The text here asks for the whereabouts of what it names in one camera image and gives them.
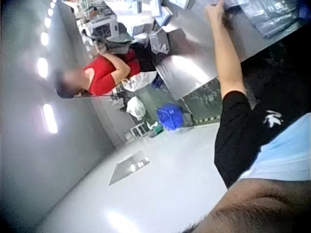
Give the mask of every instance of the white plastic bag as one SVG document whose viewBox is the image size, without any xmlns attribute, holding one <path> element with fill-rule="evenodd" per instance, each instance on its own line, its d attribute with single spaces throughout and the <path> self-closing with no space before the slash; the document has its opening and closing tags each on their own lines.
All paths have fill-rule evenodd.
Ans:
<svg viewBox="0 0 311 233">
<path fill-rule="evenodd" d="M 135 116 L 137 120 L 141 120 L 141 118 L 146 114 L 145 106 L 137 97 L 130 99 L 130 101 L 127 103 L 126 111 Z"/>
<path fill-rule="evenodd" d="M 123 81 L 123 86 L 126 90 L 134 92 L 152 83 L 156 78 L 156 74 L 156 71 L 141 72 L 137 75 L 133 75 L 130 79 Z"/>
</svg>

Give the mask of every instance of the clear plastic package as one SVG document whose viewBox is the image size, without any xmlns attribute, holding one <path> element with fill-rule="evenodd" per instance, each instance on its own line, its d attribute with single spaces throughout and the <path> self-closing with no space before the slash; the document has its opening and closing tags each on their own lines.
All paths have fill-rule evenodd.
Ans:
<svg viewBox="0 0 311 233">
<path fill-rule="evenodd" d="M 293 24 L 298 18 L 297 0 L 249 0 L 240 4 L 250 22 L 264 37 L 271 37 Z"/>
</svg>

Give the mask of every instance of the metal counter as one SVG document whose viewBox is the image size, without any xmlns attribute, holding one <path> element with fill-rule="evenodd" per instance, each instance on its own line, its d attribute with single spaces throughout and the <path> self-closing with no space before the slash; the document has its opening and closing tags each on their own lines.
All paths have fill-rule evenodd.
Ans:
<svg viewBox="0 0 311 233">
<path fill-rule="evenodd" d="M 214 45 L 202 3 L 196 1 L 191 10 L 171 3 L 166 5 L 174 13 L 170 23 L 163 27 L 168 32 L 171 51 L 168 55 L 156 55 L 155 64 L 172 96 L 178 100 L 217 77 Z M 297 22 L 283 33 L 264 39 L 241 9 L 229 13 L 228 19 L 229 34 L 241 61 L 299 28 Z"/>
</svg>

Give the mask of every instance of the fluorescent light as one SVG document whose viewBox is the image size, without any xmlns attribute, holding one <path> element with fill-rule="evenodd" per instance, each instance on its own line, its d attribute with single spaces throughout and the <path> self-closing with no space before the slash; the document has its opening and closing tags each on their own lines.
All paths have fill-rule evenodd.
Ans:
<svg viewBox="0 0 311 233">
<path fill-rule="evenodd" d="M 49 43 L 49 35 L 47 33 L 41 34 L 41 43 L 46 46 Z"/>
<path fill-rule="evenodd" d="M 49 16 L 52 16 L 52 15 L 53 15 L 53 10 L 52 10 L 52 9 L 49 9 L 49 10 L 48 10 L 48 14 L 49 14 Z"/>
<path fill-rule="evenodd" d="M 46 78 L 48 76 L 48 62 L 46 59 L 40 57 L 38 60 L 38 73 L 42 78 Z"/>
<path fill-rule="evenodd" d="M 116 229 L 118 233 L 139 233 L 134 222 L 128 220 L 116 212 L 109 212 L 107 214 L 111 226 Z"/>
<path fill-rule="evenodd" d="M 134 164 L 131 165 L 131 171 L 132 171 L 132 172 L 136 171 L 136 167 L 135 167 Z"/>
<path fill-rule="evenodd" d="M 45 122 L 47 123 L 47 126 L 48 126 L 48 130 L 51 133 L 57 133 L 58 129 L 57 129 L 57 125 L 55 122 L 52 107 L 49 104 L 45 104 L 43 106 L 43 112 L 44 112 Z"/>
<path fill-rule="evenodd" d="M 47 28 L 49 28 L 50 25 L 51 25 L 51 19 L 50 19 L 50 18 L 45 18 L 44 24 L 45 24 L 45 26 L 46 26 Z"/>
</svg>

